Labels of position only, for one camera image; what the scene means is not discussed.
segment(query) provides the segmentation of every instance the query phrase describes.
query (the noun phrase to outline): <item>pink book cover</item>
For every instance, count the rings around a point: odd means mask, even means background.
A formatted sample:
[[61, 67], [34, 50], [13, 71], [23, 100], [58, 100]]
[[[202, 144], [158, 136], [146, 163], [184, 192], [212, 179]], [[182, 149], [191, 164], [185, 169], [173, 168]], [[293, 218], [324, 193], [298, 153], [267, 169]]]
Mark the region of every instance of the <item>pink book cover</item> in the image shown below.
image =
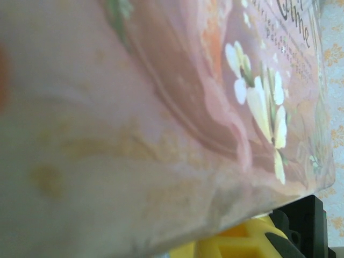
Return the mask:
[[0, 256], [141, 257], [334, 182], [311, 0], [3, 0], [0, 24]]

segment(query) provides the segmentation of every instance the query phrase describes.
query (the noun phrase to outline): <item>orange flower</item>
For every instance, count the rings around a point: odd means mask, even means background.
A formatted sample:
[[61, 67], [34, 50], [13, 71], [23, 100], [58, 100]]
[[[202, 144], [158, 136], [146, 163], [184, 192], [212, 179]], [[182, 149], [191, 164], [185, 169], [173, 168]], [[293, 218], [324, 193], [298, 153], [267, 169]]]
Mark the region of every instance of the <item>orange flower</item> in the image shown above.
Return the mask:
[[337, 130], [333, 129], [331, 131], [331, 136], [334, 142], [334, 148], [344, 146], [344, 126], [340, 125]]
[[339, 7], [344, 7], [344, 0], [335, 0], [336, 5]]
[[333, 224], [333, 226], [336, 230], [343, 228], [343, 218], [342, 217], [336, 217], [336, 218], [331, 219], [331, 223]]
[[336, 167], [336, 168], [344, 169], [344, 164], [336, 163], [336, 164], [335, 164], [335, 167]]
[[327, 62], [327, 66], [332, 66], [334, 63], [338, 63], [342, 58], [344, 58], [342, 47], [338, 46], [336, 43], [333, 44], [332, 48], [324, 51], [324, 59], [325, 62]]
[[336, 83], [339, 85], [339, 88], [342, 88], [342, 87], [344, 87], [344, 75], [342, 75], [342, 78], [340, 78], [340, 79], [331, 78], [330, 82]]
[[323, 191], [320, 191], [318, 197], [319, 199], [328, 198], [330, 195], [335, 195], [336, 193], [337, 192], [335, 191], [335, 189], [330, 187]]
[[342, 24], [339, 24], [337, 26], [333, 26], [332, 27], [332, 30], [333, 31], [337, 31], [337, 32], [341, 32], [343, 30], [343, 25]]

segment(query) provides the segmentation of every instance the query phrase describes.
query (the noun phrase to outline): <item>white flower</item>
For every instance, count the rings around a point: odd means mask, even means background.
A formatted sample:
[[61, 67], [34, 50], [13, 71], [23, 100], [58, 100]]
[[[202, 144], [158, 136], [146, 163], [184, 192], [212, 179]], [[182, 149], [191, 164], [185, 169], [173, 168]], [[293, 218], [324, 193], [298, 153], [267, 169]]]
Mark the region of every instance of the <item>white flower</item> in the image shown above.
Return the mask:
[[225, 54], [231, 70], [237, 77], [237, 80], [234, 82], [236, 99], [239, 104], [243, 105], [246, 101], [246, 83], [247, 81], [252, 81], [251, 63], [237, 41], [234, 43], [234, 46], [226, 44]]
[[285, 184], [283, 159], [279, 151], [286, 145], [286, 111], [282, 105], [284, 94], [280, 74], [277, 72], [274, 77], [272, 74], [268, 70], [263, 81], [260, 76], [255, 78], [255, 87], [247, 90], [247, 104], [264, 137], [275, 147], [275, 174]]
[[245, 8], [248, 6], [247, 0], [241, 0], [241, 4]]
[[265, 45], [264, 40], [261, 41], [260, 47], [261, 47], [262, 49], [267, 49], [267, 45]]
[[276, 63], [278, 63], [278, 58], [277, 58], [277, 54], [275, 53], [274, 56], [273, 56], [273, 59]]
[[244, 20], [244, 22], [245, 22], [245, 24], [249, 27], [249, 28], [251, 28], [251, 23], [250, 23], [250, 21], [249, 21], [249, 16], [247, 15], [247, 13], [243, 13], [243, 20]]

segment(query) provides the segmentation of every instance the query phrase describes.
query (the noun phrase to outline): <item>black plastic part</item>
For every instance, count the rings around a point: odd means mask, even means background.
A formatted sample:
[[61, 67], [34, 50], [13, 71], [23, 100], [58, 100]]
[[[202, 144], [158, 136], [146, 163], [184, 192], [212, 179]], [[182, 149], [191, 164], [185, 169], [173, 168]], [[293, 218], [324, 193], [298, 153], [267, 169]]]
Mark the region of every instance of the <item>black plastic part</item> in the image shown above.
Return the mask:
[[286, 238], [274, 233], [265, 233], [265, 236], [279, 252], [282, 258], [305, 258], [305, 256]]
[[301, 235], [300, 233], [289, 229], [289, 219], [288, 216], [280, 211], [275, 210], [270, 214], [270, 218], [275, 224], [275, 227], [281, 230], [288, 239], [294, 244], [294, 246], [300, 250], [301, 247]]
[[335, 258], [335, 253], [327, 244], [323, 203], [316, 196], [311, 195], [281, 207], [270, 217], [306, 258]]

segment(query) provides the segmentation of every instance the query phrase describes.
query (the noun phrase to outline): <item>patterned wallpaper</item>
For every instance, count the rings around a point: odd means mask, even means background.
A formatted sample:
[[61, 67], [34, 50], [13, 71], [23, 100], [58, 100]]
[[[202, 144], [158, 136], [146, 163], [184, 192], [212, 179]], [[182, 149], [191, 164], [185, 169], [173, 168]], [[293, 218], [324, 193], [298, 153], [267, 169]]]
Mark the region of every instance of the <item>patterned wallpaper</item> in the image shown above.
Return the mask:
[[327, 212], [329, 246], [344, 246], [344, 0], [326, 0], [322, 44], [331, 108], [335, 184], [317, 194]]

